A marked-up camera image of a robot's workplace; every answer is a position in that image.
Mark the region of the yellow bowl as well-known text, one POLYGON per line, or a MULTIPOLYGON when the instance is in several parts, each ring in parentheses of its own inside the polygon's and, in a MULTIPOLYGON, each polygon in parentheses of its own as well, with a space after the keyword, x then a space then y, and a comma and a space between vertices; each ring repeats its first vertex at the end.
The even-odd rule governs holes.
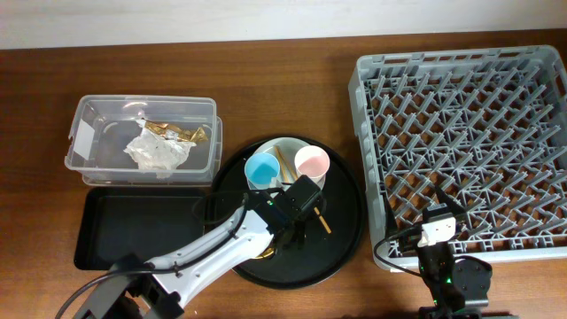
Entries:
POLYGON ((276 249, 273 248, 273 247, 269 247, 264 252, 262 252, 259 256, 257 256, 256 260, 270 259, 275 255, 275 253, 276 253, 276 249))

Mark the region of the pink cup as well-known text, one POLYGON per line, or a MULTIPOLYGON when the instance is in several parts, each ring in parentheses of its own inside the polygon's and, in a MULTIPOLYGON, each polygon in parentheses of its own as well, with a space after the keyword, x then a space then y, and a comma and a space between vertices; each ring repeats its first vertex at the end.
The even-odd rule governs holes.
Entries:
POLYGON ((295 154, 294 167, 298 176, 305 175, 314 183, 319 183, 330 168, 330 157, 319 146, 304 146, 295 154))

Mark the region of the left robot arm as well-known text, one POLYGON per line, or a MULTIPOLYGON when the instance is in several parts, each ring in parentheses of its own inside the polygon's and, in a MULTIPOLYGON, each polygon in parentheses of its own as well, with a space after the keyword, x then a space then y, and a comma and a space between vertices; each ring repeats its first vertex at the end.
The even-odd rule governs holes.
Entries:
POLYGON ((90 291, 75 314, 78 318, 104 318, 116 313, 139 317, 129 294, 149 303, 146 317, 177 318, 208 285, 235 266, 261 256, 295 232, 311 213, 325 207, 319 191, 246 191, 237 209, 215 229, 146 262, 132 259, 114 265, 75 291, 57 316, 63 316, 80 295, 90 291))

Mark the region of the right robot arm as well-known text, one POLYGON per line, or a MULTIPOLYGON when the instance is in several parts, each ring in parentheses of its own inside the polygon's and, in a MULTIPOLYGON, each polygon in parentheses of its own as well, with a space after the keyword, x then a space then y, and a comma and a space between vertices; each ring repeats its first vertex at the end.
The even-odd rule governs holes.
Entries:
POLYGON ((423 280, 434 305, 420 307, 420 318, 480 318, 480 309, 488 306, 493 268, 479 258, 452 253, 449 241, 462 233, 466 210, 439 186, 435 193, 438 204, 424 208, 419 223, 385 236, 374 245, 373 254, 384 264, 423 280), (380 246, 393 240, 416 252, 416 272, 379 255, 380 246))

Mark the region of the white tissue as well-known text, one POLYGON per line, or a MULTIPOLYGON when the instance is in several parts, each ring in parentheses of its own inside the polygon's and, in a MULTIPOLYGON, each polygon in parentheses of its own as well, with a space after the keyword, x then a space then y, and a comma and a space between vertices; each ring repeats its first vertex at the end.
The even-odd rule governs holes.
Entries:
POLYGON ((137 120, 142 129, 139 136, 123 150, 141 170, 174 170, 184 163, 197 144, 166 139, 150 131, 146 120, 137 120))

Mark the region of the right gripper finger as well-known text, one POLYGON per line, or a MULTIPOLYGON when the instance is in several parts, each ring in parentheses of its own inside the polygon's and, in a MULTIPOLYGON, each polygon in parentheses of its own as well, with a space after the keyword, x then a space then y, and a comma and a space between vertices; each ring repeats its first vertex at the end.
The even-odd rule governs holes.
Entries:
POLYGON ((390 201, 386 195, 384 195, 384 210, 385 210, 385 236, 391 237, 398 232, 398 225, 390 201))
POLYGON ((462 213, 463 207, 447 195, 438 185, 434 187, 440 204, 445 204, 451 213, 462 213))

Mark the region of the light blue cup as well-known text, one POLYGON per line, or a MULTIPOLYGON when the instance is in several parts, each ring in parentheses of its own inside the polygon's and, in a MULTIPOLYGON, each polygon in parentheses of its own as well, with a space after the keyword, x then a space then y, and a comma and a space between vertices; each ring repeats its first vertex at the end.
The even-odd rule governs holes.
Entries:
POLYGON ((276 187, 280 173, 280 164, 274 155, 269 153, 253 154, 245 162, 245 177, 257 190, 276 187))

